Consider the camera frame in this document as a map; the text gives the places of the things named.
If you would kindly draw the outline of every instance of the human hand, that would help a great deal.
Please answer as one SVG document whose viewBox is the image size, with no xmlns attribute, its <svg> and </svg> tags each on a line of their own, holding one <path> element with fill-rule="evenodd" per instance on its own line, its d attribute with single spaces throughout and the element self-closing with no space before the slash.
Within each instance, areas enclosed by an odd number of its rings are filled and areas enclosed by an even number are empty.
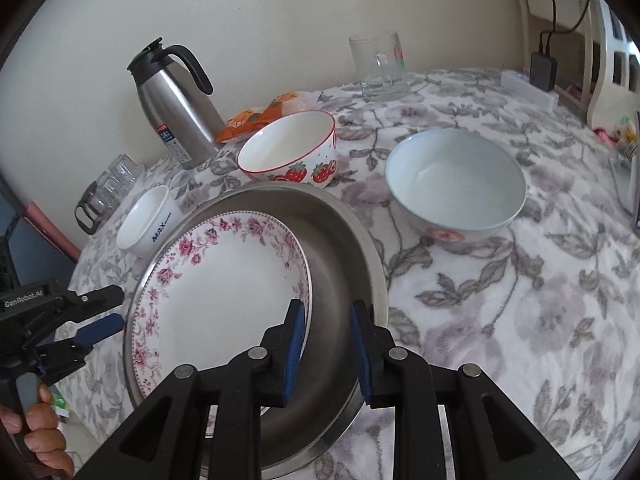
<svg viewBox="0 0 640 480">
<path fill-rule="evenodd" d="M 58 416 L 49 405 L 51 392 L 44 385 L 40 385 L 41 403 L 33 406 L 26 413 L 26 420 L 31 433 L 24 436 L 24 443 L 31 449 L 45 466 L 62 470 L 71 478 L 74 474 L 74 463 L 65 453 L 66 440 L 58 428 Z M 15 434 L 22 429 L 22 419 L 19 415 L 0 406 L 0 420 L 7 433 Z"/>
</svg>

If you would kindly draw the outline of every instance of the orange snack package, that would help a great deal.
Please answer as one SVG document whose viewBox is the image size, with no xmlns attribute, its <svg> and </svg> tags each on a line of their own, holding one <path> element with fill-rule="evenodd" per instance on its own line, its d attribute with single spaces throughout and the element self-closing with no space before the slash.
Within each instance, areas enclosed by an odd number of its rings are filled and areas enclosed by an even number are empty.
<svg viewBox="0 0 640 480">
<path fill-rule="evenodd" d="M 276 97 L 266 108 L 243 110 L 226 122 L 226 127 L 218 134 L 216 142 L 247 139 L 279 118 L 311 110 L 319 95 L 320 92 L 288 92 Z"/>
</svg>

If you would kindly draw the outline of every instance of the floral tablecloth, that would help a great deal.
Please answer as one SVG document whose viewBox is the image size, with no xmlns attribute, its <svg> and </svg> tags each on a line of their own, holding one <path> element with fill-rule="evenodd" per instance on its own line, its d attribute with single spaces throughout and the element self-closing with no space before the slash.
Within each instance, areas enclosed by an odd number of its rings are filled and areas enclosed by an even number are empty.
<svg viewBox="0 0 640 480">
<path fill-rule="evenodd" d="M 367 103 L 353 84 L 325 90 L 339 123 L 338 173 L 327 190 L 369 230 L 383 262 L 396 342 L 428 362 L 478 363 L 583 479 L 612 478 L 640 435 L 640 242 L 615 197 L 609 153 L 565 108 L 549 113 L 504 90 L 499 72 L 411 75 L 396 102 Z M 529 197 L 498 235 L 473 245 L 418 238 L 396 209 L 385 160 L 408 135 L 467 128 L 513 153 Z M 121 252 L 116 231 L 145 189 L 167 184 L 185 214 L 248 182 L 238 146 L 185 171 L 162 160 L 82 250 L 71 287 L 115 283 L 130 304 L 143 262 Z M 73 325 L 58 336 L 69 336 Z M 58 384 L 102 442 L 132 411 L 122 335 L 98 344 Z M 363 408 L 336 444 L 291 479 L 392 477 L 392 410 Z"/>
</svg>

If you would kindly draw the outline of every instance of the white wall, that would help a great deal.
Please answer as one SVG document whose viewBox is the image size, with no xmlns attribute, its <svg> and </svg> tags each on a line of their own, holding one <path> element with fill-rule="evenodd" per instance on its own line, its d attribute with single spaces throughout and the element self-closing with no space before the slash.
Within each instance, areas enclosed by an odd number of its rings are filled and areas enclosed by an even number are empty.
<svg viewBox="0 0 640 480">
<path fill-rule="evenodd" d="M 0 72 L 0 170 L 76 244 L 73 208 L 119 153 L 165 153 L 126 67 L 158 36 L 189 47 L 223 117 L 354 79 L 347 39 L 396 29 L 409 70 L 520 62 L 517 0 L 47 0 Z"/>
</svg>

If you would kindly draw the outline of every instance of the cable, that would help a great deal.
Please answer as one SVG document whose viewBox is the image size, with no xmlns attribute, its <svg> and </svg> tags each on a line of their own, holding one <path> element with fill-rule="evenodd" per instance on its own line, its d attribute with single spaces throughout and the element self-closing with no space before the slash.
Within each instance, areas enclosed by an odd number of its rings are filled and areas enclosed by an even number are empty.
<svg viewBox="0 0 640 480">
<path fill-rule="evenodd" d="M 547 44 L 549 43 L 549 40 L 551 39 L 551 36 L 553 34 L 571 34 L 572 32 L 574 32 L 578 27 L 580 27 L 580 24 L 582 23 L 582 20 L 584 20 L 584 17 L 587 14 L 587 10 L 589 9 L 589 3 L 591 2 L 591 0 L 587 0 L 587 3 L 584 5 L 584 9 L 582 10 L 582 14 L 580 15 L 580 19 L 578 20 L 578 23 L 576 23 L 572 28 L 569 28 L 568 30 L 543 30 L 542 32 L 540 32 L 540 44 L 542 44 L 542 35 L 543 34 L 548 34 L 548 38 L 547 38 Z"/>
<path fill-rule="evenodd" d="M 546 38 L 546 48 L 545 48 L 545 53 L 547 55 L 549 55 L 549 38 L 551 38 L 551 34 L 553 34 L 556 31 L 556 20 L 558 18 L 557 13 L 558 13 L 558 9 L 556 7 L 556 0 L 551 0 L 551 3 L 554 6 L 554 30 L 552 30 L 548 37 Z M 540 42 L 538 43 L 538 50 L 540 51 L 540 54 L 542 54 L 542 32 L 540 32 Z"/>
</svg>

